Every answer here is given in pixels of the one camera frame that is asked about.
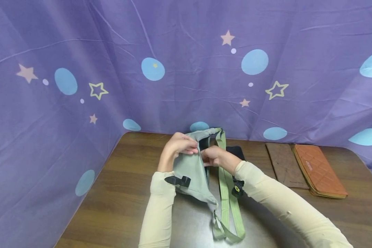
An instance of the person's right hand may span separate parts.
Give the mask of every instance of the person's right hand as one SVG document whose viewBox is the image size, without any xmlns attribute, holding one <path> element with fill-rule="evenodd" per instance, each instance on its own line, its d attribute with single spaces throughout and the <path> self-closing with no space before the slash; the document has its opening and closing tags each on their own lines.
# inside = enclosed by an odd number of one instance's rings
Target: person's right hand
<svg viewBox="0 0 372 248">
<path fill-rule="evenodd" d="M 242 161 L 235 155 L 218 147 L 211 146 L 201 151 L 204 166 L 220 166 L 228 173 L 235 175 L 237 165 Z"/>
</svg>

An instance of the purple fabric backdrop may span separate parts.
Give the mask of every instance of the purple fabric backdrop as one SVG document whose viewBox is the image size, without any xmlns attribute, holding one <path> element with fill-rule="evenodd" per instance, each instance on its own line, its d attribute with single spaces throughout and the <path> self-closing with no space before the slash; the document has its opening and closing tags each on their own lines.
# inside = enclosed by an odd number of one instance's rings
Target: purple fabric backdrop
<svg viewBox="0 0 372 248">
<path fill-rule="evenodd" d="M 372 0 L 0 0 L 0 248 L 53 247 L 125 132 L 215 126 L 372 171 Z"/>
</svg>

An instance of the brown wallet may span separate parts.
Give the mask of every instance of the brown wallet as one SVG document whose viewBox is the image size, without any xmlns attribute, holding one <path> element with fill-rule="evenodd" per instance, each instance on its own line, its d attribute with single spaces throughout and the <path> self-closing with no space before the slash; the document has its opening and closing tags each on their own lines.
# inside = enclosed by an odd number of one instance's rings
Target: brown wallet
<svg viewBox="0 0 372 248">
<path fill-rule="evenodd" d="M 296 144 L 293 152 L 313 195 L 330 198 L 348 195 L 318 146 Z"/>
<path fill-rule="evenodd" d="M 309 189 L 289 144 L 266 143 L 277 181 L 290 188 Z"/>
</svg>

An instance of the black buckle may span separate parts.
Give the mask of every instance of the black buckle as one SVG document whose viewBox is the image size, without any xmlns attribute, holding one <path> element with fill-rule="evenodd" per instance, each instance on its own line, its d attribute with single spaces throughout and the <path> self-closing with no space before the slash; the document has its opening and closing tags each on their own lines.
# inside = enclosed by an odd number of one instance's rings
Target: black buckle
<svg viewBox="0 0 372 248">
<path fill-rule="evenodd" d="M 233 183 L 235 184 L 235 187 L 231 190 L 231 194 L 236 198 L 240 198 L 244 195 L 244 190 L 242 189 L 244 186 L 244 181 L 236 180 L 236 178 L 233 177 Z"/>
<path fill-rule="evenodd" d="M 180 179 L 176 176 L 170 176 L 170 177 L 166 177 L 164 180 L 167 183 L 170 183 L 172 185 L 180 185 L 180 186 L 183 186 L 183 187 L 186 187 L 186 188 L 189 187 L 190 181 L 191 181 L 191 179 L 186 177 L 186 176 L 183 176 L 182 179 Z"/>
</svg>

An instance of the green strap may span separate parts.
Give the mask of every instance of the green strap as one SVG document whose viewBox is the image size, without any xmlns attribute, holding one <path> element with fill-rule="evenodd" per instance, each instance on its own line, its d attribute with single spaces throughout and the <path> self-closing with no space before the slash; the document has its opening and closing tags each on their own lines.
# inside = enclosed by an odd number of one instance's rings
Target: green strap
<svg viewBox="0 0 372 248">
<path fill-rule="evenodd" d="M 220 148 L 226 149 L 226 136 L 224 131 L 217 134 L 216 141 Z M 244 239 L 245 229 L 241 218 L 240 207 L 238 206 L 238 200 L 230 193 L 234 187 L 233 176 L 222 167 L 219 167 L 218 170 L 222 216 L 220 221 L 219 217 L 214 212 L 215 225 L 213 226 L 213 235 L 216 239 L 227 237 L 231 243 L 237 243 Z M 234 235 L 229 230 L 230 208 L 233 214 L 237 235 Z"/>
</svg>

